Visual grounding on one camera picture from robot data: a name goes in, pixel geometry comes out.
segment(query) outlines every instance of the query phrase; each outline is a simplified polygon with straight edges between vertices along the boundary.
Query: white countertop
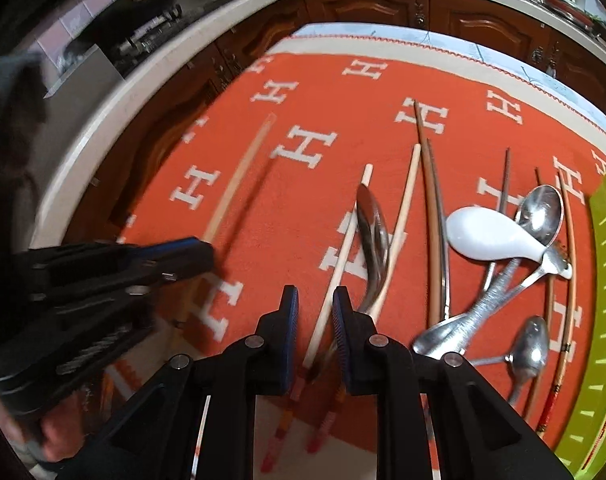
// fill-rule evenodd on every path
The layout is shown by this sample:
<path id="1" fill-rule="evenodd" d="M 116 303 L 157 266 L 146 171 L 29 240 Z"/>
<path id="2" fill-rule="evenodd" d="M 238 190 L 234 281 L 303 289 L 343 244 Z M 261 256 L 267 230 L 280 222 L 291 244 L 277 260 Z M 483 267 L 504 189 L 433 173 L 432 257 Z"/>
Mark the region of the white countertop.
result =
<path id="1" fill-rule="evenodd" d="M 40 204 L 32 248 L 61 243 L 101 161 L 148 99 L 195 54 L 221 34 L 277 0 L 234 0 L 163 45 L 106 97 L 79 132 Z M 606 50 L 574 26 L 528 0 L 492 0 L 562 32 L 606 64 Z"/>

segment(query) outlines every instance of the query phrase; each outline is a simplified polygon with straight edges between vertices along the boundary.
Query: kitchen cabinet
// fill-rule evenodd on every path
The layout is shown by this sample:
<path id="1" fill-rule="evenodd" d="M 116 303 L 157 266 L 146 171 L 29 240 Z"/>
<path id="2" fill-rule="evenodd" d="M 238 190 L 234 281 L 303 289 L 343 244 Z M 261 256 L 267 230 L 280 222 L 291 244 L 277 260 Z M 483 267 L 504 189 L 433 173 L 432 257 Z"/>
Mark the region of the kitchen cabinet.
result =
<path id="1" fill-rule="evenodd" d="M 591 52 L 554 30 L 543 70 L 578 92 L 606 115 L 606 65 Z"/>
<path id="2" fill-rule="evenodd" d="M 305 0 L 279 0 L 232 27 L 216 40 L 229 69 L 238 76 L 280 40 L 309 23 Z"/>
<path id="3" fill-rule="evenodd" d="M 182 134 L 231 80 L 232 73 L 214 44 L 174 74 L 110 149 L 87 187 L 64 241 L 115 240 Z"/>
<path id="4" fill-rule="evenodd" d="M 430 0 L 305 0 L 317 22 L 361 22 L 425 28 Z"/>
<path id="5" fill-rule="evenodd" d="M 488 0 L 430 0 L 430 30 L 478 43 L 544 70 L 551 29 Z"/>

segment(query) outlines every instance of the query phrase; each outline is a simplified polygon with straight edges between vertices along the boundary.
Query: human hand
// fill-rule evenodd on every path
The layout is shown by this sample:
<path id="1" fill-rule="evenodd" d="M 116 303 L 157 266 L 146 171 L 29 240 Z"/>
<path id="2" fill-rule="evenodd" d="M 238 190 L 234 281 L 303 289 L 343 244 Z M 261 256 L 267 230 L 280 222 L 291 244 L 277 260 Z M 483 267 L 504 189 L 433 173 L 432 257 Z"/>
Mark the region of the human hand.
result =
<path id="1" fill-rule="evenodd" d="M 40 444 L 48 462 L 71 458 L 83 447 L 83 421 L 77 392 L 62 400 L 40 420 L 44 441 Z M 0 428 L 10 442 L 25 444 L 32 438 L 12 418 L 0 401 Z"/>

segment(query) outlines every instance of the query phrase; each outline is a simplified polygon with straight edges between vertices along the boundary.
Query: green tray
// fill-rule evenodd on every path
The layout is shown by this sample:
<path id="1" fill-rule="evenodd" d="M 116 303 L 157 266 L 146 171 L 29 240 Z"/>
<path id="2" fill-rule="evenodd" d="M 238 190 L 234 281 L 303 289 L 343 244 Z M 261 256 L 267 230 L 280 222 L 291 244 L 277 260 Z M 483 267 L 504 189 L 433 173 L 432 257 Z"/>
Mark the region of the green tray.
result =
<path id="1" fill-rule="evenodd" d="M 606 176 L 590 198 L 596 247 L 596 306 L 590 355 L 576 405 L 556 447 L 574 478 L 590 480 L 606 462 Z"/>

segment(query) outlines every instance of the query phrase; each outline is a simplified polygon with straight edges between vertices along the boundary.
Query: wall tile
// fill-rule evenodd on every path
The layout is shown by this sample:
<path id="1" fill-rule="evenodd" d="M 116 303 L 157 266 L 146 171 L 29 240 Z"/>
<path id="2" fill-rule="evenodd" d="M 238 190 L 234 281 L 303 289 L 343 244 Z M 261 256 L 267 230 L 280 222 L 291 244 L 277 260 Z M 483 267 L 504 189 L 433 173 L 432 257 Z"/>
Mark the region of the wall tile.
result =
<path id="1" fill-rule="evenodd" d="M 72 41 L 72 37 L 60 20 L 56 20 L 54 24 L 38 38 L 38 42 L 43 48 L 43 52 L 47 54 L 49 59 L 54 63 L 56 63 L 58 55 L 70 41 Z"/>
<path id="2" fill-rule="evenodd" d="M 107 7 L 112 0 L 84 0 L 85 7 L 90 11 L 90 14 L 96 16 L 99 14 L 105 7 Z"/>
<path id="3" fill-rule="evenodd" d="M 83 2 L 61 17 L 64 27 L 70 33 L 70 36 L 74 38 L 80 34 L 91 20 L 92 15 Z"/>

